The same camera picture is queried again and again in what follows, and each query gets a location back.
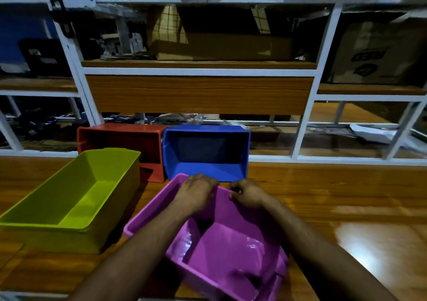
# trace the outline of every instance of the purple container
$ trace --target purple container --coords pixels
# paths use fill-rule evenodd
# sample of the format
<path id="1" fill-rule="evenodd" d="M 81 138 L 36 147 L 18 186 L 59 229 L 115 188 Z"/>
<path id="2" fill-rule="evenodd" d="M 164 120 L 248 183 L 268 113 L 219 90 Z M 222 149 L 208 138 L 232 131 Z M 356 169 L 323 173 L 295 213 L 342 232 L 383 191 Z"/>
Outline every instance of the purple container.
<path id="1" fill-rule="evenodd" d="M 132 236 L 174 199 L 188 175 L 178 174 L 124 228 Z M 202 295 L 238 301 L 274 301 L 287 257 L 276 223 L 261 210 L 230 201 L 217 187 L 205 210 L 179 230 L 166 256 L 179 268 L 184 283 Z"/>

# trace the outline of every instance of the plastic bin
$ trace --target plastic bin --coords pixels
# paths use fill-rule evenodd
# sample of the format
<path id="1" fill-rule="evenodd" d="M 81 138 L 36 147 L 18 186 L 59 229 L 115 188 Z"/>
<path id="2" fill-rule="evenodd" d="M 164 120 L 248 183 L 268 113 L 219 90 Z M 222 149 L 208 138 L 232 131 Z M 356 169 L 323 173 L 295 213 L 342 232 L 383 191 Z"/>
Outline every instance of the plastic bin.
<path id="1" fill-rule="evenodd" d="M 232 125 L 179 125 L 163 135 L 163 164 L 169 179 L 203 173 L 221 182 L 246 178 L 251 132 Z"/>
<path id="2" fill-rule="evenodd" d="M 141 152 L 139 158 L 141 181 L 163 183 L 161 137 L 163 125 L 122 125 L 105 123 L 94 127 L 80 127 L 77 130 L 77 150 L 119 147 Z"/>
<path id="3" fill-rule="evenodd" d="M 132 236 L 162 212 L 188 178 L 178 174 L 124 228 Z M 230 201 L 230 191 L 217 187 L 208 207 L 180 229 L 166 256 L 185 284 L 202 295 L 238 301 L 274 301 L 287 257 L 280 246 L 281 233 L 262 210 Z"/>
<path id="4" fill-rule="evenodd" d="M 73 159 L 0 217 L 30 248 L 99 253 L 138 188 L 140 152 L 107 148 Z"/>

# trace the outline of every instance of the forearm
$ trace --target forearm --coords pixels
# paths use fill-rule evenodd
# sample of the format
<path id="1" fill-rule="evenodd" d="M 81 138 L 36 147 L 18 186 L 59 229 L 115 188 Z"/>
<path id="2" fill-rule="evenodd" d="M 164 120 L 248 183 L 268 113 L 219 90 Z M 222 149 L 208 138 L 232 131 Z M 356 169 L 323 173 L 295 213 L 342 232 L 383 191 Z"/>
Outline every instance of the forearm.
<path id="1" fill-rule="evenodd" d="M 189 216 L 172 202 L 99 266 L 69 300 L 136 301 Z"/>
<path id="2" fill-rule="evenodd" d="M 264 200 L 263 208 L 279 224 L 294 259 L 321 300 L 397 300 L 349 253 L 291 209 L 271 196 Z"/>

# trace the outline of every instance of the blue plastic bin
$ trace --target blue plastic bin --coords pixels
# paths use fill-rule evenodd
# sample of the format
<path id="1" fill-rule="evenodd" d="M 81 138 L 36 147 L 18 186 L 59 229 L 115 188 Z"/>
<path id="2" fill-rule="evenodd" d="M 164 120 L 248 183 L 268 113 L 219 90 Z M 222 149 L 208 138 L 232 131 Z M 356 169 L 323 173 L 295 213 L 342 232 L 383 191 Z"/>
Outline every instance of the blue plastic bin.
<path id="1" fill-rule="evenodd" d="M 251 132 L 233 125 L 179 125 L 163 135 L 163 165 L 169 179 L 203 173 L 221 182 L 248 175 Z"/>

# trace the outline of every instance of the person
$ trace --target person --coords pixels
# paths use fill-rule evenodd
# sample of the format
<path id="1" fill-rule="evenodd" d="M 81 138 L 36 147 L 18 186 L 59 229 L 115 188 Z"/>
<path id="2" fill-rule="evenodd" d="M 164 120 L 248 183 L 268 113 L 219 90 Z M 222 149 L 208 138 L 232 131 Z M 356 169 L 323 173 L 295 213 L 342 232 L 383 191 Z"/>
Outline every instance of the person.
<path id="1" fill-rule="evenodd" d="M 136 301 L 179 229 L 203 210 L 219 182 L 203 174 L 190 176 L 175 199 L 128 239 L 77 287 L 72 301 Z M 283 231 L 285 244 L 320 300 L 397 300 L 340 246 L 325 239 L 290 208 L 268 195 L 255 181 L 239 180 L 230 198 L 268 212 Z"/>

